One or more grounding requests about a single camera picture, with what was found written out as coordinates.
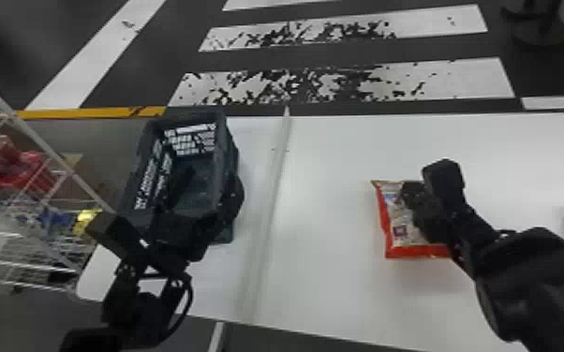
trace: table surface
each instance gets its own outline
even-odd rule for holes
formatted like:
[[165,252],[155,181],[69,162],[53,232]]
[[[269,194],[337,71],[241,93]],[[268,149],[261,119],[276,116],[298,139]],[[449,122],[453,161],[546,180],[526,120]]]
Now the table surface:
[[[230,119],[241,167],[270,160],[247,148],[271,141],[274,122]],[[241,131],[260,124],[269,134],[247,142],[255,137]],[[264,259],[252,263],[262,266],[254,314],[244,322],[412,349],[524,350],[489,330],[472,283],[450,260],[382,257],[369,181],[416,179],[450,157],[461,164],[468,201],[493,226],[544,226],[564,237],[564,114],[292,118],[287,149]],[[258,182],[245,184],[257,197],[250,187]],[[259,214],[245,205],[237,232],[248,241],[255,232],[245,222]],[[235,283],[245,282],[239,271],[249,265],[237,257],[243,245],[193,266],[195,315],[242,321]],[[93,256],[82,298],[104,297],[116,264],[109,256]]]

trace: shelf rack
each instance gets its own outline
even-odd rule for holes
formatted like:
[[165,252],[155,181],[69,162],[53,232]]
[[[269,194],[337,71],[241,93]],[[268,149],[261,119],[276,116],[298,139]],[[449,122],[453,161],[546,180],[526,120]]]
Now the shelf rack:
[[0,289],[72,291],[96,246],[84,227],[113,208],[1,96],[0,135],[37,161],[21,185],[0,186]]

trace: crosswalk stripe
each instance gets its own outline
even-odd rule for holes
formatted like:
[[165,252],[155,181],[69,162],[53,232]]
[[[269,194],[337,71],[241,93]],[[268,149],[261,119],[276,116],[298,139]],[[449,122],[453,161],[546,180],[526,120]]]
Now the crosswalk stripe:
[[186,73],[169,106],[514,97],[498,58]]
[[223,7],[224,11],[233,11],[238,9],[256,8],[256,7],[281,7],[285,5],[297,5],[305,3],[317,3],[337,0],[228,0]]
[[212,28],[200,51],[438,37],[487,32],[477,5],[419,8],[323,19]]
[[559,110],[564,109],[564,95],[528,96],[521,99],[526,110]]
[[129,0],[26,109],[78,108],[165,1]]

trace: snack bag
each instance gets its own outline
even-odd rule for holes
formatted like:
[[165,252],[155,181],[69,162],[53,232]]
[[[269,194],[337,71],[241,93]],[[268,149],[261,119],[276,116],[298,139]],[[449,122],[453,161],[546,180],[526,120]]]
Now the snack bag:
[[413,225],[413,212],[399,199],[404,182],[374,180],[380,225],[385,232],[385,257],[450,257],[444,244],[431,244]]

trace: yellow line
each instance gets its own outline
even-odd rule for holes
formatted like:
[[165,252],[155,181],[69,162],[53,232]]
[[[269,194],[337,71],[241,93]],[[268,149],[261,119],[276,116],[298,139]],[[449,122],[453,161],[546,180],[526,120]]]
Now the yellow line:
[[17,110],[24,120],[34,119],[113,119],[151,117],[164,114],[166,107],[91,108],[69,110]]

